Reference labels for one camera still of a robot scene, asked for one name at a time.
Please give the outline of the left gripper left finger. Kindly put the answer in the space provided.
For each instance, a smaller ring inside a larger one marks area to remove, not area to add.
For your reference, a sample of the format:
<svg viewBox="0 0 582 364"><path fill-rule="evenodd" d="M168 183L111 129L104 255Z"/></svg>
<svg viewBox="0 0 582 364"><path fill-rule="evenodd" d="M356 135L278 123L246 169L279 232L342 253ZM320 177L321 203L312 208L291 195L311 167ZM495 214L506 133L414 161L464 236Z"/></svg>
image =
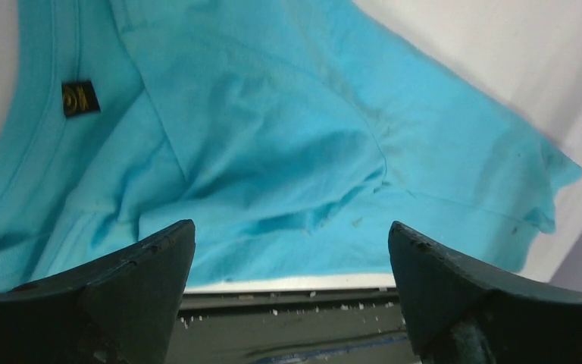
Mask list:
<svg viewBox="0 0 582 364"><path fill-rule="evenodd" d="M0 292L0 363L163 363L192 258L192 221Z"/></svg>

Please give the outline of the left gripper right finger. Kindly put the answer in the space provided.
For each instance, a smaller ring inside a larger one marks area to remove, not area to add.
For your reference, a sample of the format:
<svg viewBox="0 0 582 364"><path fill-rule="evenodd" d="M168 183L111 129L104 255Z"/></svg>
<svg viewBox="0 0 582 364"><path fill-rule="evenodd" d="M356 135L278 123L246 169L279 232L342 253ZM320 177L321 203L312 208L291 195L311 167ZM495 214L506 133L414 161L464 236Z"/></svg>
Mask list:
<svg viewBox="0 0 582 364"><path fill-rule="evenodd" d="M582 363L582 292L504 271L393 223L388 247L424 363Z"/></svg>

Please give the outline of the turquoise t-shirt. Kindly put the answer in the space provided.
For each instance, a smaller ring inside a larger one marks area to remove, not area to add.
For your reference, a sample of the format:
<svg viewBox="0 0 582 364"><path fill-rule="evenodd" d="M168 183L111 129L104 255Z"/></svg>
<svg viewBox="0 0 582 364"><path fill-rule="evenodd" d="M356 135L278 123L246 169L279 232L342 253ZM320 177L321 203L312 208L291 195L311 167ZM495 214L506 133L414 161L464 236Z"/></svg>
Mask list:
<svg viewBox="0 0 582 364"><path fill-rule="evenodd" d="M508 271L582 168L349 1L22 1L0 290L196 225L193 287L388 273L394 221Z"/></svg>

